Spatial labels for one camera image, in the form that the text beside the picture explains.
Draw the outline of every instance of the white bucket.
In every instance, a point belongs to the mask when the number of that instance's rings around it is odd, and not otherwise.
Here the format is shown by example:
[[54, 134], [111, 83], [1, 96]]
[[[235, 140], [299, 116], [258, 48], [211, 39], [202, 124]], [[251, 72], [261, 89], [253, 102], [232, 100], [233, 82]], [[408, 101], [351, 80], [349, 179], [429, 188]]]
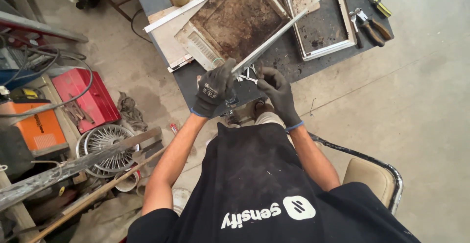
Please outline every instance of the white bucket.
[[[114, 179], [119, 179], [122, 175], [126, 174], [128, 170], [121, 171], [120, 173], [114, 176]], [[116, 185], [116, 189], [121, 192], [128, 192], [134, 189], [137, 186], [137, 183], [141, 179], [141, 174], [139, 171], [134, 172], [132, 175], [127, 177], [125, 180], [121, 181]]]

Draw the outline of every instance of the person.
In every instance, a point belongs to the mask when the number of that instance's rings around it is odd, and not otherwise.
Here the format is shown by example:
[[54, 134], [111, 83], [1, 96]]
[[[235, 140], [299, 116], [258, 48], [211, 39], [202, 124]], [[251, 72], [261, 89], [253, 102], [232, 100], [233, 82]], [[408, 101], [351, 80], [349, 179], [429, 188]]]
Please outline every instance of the person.
[[258, 80], [273, 107], [258, 102], [253, 126], [218, 123], [178, 216], [172, 186], [197, 134], [230, 96], [234, 66], [229, 59], [199, 81], [189, 118], [150, 176], [128, 243], [419, 242], [365, 184], [341, 185], [296, 113], [290, 84], [273, 68]]

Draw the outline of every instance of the black work glove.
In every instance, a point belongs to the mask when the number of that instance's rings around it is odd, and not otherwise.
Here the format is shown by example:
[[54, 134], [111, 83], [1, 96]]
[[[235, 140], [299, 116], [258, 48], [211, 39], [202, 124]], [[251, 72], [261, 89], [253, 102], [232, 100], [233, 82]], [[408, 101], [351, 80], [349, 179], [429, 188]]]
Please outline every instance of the black work glove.
[[234, 83], [231, 70], [235, 65], [234, 59], [228, 59], [223, 66], [210, 70], [201, 77], [197, 100], [191, 113], [211, 117], [217, 106], [231, 96]]
[[292, 96], [291, 85], [286, 78], [271, 67], [262, 69], [264, 80], [258, 80], [258, 89], [266, 93], [273, 103], [274, 111], [284, 121], [286, 131], [290, 131], [304, 123], [300, 120]]

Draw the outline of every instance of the workbench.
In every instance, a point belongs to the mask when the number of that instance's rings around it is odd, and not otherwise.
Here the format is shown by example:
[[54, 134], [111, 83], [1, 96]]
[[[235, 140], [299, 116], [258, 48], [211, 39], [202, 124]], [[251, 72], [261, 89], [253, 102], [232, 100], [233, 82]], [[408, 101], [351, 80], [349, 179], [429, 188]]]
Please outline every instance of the workbench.
[[[139, 1], [141, 2], [141, 5], [147, 16], [150, 16], [171, 6], [169, 0]], [[394, 36], [388, 19], [382, 17], [382, 15], [379, 15], [368, 0], [346, 0], [346, 4], [350, 12], [354, 11], [356, 8], [362, 8], [367, 16], [373, 15], [373, 17], [378, 22], [382, 23], [390, 30], [393, 39]], [[337, 20], [328, 20], [328, 18], [331, 17], [329, 14], [338, 12], [338, 10], [339, 4], [336, 0], [322, 0], [320, 2], [319, 10], [306, 15], [309, 16], [308, 19], [312, 22], [311, 25], [308, 26], [311, 27], [311, 32], [314, 33], [312, 36], [308, 37], [311, 38], [309, 41], [311, 42], [312, 46], [316, 47], [319, 44], [324, 44], [324, 46], [327, 46], [327, 43], [331, 42], [335, 38], [335, 35], [338, 37], [338, 31], [336, 29], [339, 28], [340, 22]], [[293, 28], [291, 28], [284, 35], [282, 35], [264, 54], [262, 54], [254, 64], [255, 66], [273, 66], [274, 68], [278, 69], [290, 83], [294, 83], [318, 71], [321, 71], [328, 66], [373, 48], [373, 44], [368, 40], [367, 36], [363, 31], [361, 31], [361, 29], [360, 32], [361, 40], [364, 43], [364, 48], [358, 49], [357, 46], [349, 47], [338, 52], [304, 62], [300, 56], [295, 33]], [[149, 36], [156, 46], [156, 49], [164, 59], [165, 63], [167, 66], [169, 66], [159, 47], [159, 45], [165, 44], [158, 44], [152, 35]], [[196, 101], [196, 77], [198, 75], [203, 75], [205, 72], [205, 69], [200, 64], [198, 64], [196, 60], [193, 60], [193, 62], [173, 72], [176, 83], [178, 84], [179, 89], [183, 94], [188, 108], [191, 108]], [[242, 106], [248, 102], [264, 96], [264, 93], [259, 91], [256, 87], [256, 84], [251, 81], [234, 81], [234, 90], [236, 91], [238, 103], [231, 105], [230, 107], [222, 104], [217, 108], [214, 116], [224, 114], [229, 110], [233, 110], [236, 107]]]

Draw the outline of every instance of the screwdriver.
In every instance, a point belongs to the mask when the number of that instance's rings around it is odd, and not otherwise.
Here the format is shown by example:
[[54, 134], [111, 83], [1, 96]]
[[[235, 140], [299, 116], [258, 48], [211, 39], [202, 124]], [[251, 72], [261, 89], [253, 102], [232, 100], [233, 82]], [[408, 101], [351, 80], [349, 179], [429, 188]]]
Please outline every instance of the screwdriver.
[[389, 11], [387, 7], [385, 7], [385, 5], [383, 5], [379, 0], [371, 0], [371, 1], [376, 6], [377, 10], [382, 12], [382, 14], [385, 15], [385, 17], [389, 18], [391, 16], [391, 11]]

